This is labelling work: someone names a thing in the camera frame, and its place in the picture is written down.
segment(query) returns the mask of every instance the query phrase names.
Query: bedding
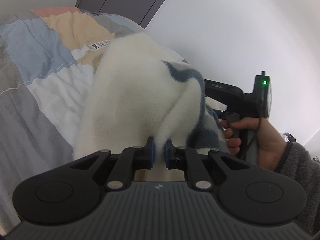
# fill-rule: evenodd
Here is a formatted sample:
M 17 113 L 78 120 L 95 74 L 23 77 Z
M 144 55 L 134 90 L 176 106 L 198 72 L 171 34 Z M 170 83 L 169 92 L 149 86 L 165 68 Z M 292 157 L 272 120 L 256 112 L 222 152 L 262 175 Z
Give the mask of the bedding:
M 23 180 L 73 160 L 95 70 L 111 40 L 143 32 L 133 21 L 75 7 L 0 16 L 0 225 L 20 220 Z

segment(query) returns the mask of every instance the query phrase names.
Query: hand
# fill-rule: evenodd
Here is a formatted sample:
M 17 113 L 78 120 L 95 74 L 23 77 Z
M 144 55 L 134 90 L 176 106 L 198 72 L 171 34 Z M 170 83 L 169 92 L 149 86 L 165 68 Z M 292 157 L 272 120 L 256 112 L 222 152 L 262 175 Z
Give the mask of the hand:
M 221 125 L 226 128 L 224 131 L 225 138 L 228 139 L 228 147 L 232 155 L 237 155 L 240 151 L 241 139 L 232 138 L 233 131 L 229 128 L 226 120 L 221 121 Z M 253 129 L 257 130 L 259 125 L 258 118 L 245 117 L 238 122 L 233 122 L 231 126 L 236 129 Z M 286 142 L 278 133 L 278 131 L 262 118 L 258 131 L 259 157 L 258 166 L 273 171 L 284 152 Z

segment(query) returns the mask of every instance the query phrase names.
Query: gray sleeve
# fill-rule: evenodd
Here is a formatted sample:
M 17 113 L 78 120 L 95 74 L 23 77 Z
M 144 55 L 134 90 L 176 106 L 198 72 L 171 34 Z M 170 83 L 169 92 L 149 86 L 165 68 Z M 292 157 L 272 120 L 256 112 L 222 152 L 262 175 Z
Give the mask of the gray sleeve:
M 275 169 L 297 181 L 307 194 L 307 203 L 298 222 L 310 233 L 320 230 L 320 166 L 311 160 L 308 151 L 298 143 L 288 142 Z

